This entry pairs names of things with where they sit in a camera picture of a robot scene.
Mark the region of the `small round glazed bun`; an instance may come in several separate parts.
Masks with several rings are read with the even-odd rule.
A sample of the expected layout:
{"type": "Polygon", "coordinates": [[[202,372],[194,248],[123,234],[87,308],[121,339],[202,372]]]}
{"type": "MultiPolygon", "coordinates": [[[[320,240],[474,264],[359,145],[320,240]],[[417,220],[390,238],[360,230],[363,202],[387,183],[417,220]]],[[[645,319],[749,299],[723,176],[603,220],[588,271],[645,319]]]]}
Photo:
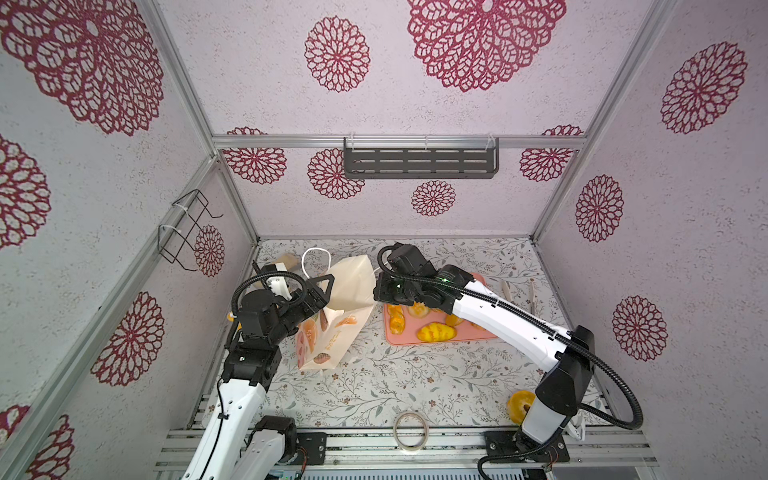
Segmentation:
{"type": "Polygon", "coordinates": [[[431,309],[423,303],[415,303],[414,305],[409,306],[407,311],[409,315],[414,318],[424,318],[430,314],[431,309]]]}

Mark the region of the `yellow fake croissant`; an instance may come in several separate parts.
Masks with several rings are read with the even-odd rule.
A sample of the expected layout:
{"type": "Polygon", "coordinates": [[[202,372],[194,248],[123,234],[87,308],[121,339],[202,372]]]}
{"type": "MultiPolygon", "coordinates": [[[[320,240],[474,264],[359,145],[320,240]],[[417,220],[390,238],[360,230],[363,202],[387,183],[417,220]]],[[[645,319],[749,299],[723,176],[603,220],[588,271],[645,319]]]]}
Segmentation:
{"type": "Polygon", "coordinates": [[[453,340],[457,335],[457,330],[443,323],[430,323],[419,329],[416,333],[417,339],[425,343],[439,343],[453,340]]]}

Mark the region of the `long twisted fake bread stick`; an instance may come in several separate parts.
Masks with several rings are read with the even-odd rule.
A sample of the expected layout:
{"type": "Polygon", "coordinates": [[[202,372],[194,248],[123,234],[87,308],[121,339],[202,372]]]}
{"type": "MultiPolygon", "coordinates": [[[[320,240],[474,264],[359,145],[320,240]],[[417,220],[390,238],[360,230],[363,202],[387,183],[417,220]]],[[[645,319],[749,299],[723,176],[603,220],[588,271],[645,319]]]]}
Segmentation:
{"type": "Polygon", "coordinates": [[[392,335],[401,335],[406,327],[406,319],[401,306],[388,305],[389,330],[392,335]]]}

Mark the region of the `steel tongs cream tips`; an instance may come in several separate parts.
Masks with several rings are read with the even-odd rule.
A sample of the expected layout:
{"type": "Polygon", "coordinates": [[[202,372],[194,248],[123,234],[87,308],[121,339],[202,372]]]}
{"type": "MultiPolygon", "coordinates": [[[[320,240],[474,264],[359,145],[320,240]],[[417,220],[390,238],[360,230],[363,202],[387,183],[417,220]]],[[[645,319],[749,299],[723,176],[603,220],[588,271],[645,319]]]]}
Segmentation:
{"type": "Polygon", "coordinates": [[[524,309],[529,314],[537,315],[536,281],[534,278],[524,279],[519,282],[502,280],[503,297],[513,305],[524,309]]]}

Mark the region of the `white paper bag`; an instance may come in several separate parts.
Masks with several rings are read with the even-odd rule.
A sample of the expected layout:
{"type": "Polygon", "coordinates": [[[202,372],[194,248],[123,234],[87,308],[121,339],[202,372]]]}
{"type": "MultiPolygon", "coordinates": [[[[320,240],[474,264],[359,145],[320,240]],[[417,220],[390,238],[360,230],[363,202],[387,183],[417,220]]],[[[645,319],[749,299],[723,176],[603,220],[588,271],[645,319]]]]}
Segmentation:
{"type": "Polygon", "coordinates": [[[333,279],[318,283],[321,291],[330,295],[330,300],[300,325],[296,335],[297,365],[303,372],[339,366],[375,306],[373,289],[376,280],[368,256],[347,257],[334,263],[328,250],[311,247],[301,257],[303,273],[307,272],[306,259],[313,252],[327,256],[325,272],[333,279]]]}

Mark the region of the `orange fake baguette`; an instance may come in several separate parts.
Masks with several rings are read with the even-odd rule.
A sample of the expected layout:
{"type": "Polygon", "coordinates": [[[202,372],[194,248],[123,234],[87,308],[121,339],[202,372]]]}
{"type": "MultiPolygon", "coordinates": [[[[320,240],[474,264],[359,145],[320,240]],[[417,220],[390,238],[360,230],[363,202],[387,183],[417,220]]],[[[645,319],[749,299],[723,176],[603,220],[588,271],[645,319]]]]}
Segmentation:
{"type": "Polygon", "coordinates": [[[445,320],[444,320],[444,323],[447,326],[450,326],[450,327],[453,327],[453,328],[461,325],[463,322],[464,322],[464,319],[460,318],[460,317],[458,317],[456,315],[447,315],[445,320]]]}

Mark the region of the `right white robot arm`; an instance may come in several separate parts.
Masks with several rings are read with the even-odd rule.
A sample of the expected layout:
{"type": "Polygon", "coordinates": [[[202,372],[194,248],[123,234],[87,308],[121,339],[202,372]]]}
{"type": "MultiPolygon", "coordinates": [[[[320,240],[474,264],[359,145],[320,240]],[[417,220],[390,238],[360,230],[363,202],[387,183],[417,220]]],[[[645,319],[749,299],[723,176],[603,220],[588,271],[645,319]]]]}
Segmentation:
{"type": "Polygon", "coordinates": [[[588,350],[593,338],[544,322],[506,302],[471,274],[454,267],[434,277],[405,277],[381,271],[374,299],[392,305],[423,303],[477,324],[523,353],[545,375],[535,389],[535,399],[521,429],[525,439],[542,444],[558,430],[578,441],[586,436],[580,412],[593,376],[593,364],[570,346],[588,350]]]}

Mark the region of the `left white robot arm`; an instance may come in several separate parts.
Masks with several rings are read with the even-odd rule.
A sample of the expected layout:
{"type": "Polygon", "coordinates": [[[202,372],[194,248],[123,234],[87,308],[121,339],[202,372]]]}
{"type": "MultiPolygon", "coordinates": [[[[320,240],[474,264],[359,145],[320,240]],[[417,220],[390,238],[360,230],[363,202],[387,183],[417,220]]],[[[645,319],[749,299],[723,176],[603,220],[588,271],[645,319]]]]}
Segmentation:
{"type": "Polygon", "coordinates": [[[266,479],[297,452],[295,421],[254,417],[282,360],[281,342],[322,310],[330,294],[305,287],[289,298],[268,289],[233,295],[233,327],[214,413],[190,461],[184,479],[266,479]]]}

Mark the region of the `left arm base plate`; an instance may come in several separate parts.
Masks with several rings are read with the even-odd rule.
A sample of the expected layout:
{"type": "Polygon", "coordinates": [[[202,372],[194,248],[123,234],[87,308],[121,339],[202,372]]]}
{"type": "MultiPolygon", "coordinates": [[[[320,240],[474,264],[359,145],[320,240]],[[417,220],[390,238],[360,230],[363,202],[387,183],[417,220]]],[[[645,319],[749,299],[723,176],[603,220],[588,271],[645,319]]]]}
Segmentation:
{"type": "Polygon", "coordinates": [[[301,467],[325,464],[328,434],[325,432],[299,432],[294,455],[289,465],[301,467]]]}

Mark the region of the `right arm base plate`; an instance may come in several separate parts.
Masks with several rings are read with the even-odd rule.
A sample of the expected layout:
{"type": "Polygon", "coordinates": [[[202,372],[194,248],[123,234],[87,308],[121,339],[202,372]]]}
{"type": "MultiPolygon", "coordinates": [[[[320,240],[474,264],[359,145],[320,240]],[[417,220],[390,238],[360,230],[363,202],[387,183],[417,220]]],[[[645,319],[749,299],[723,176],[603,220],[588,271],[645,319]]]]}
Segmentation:
{"type": "Polygon", "coordinates": [[[546,448],[526,437],[518,430],[489,430],[483,433],[486,453],[495,457],[492,463],[502,463],[504,456],[519,455],[514,462],[557,463],[569,462],[570,454],[563,439],[563,432],[558,432],[546,448]]]}

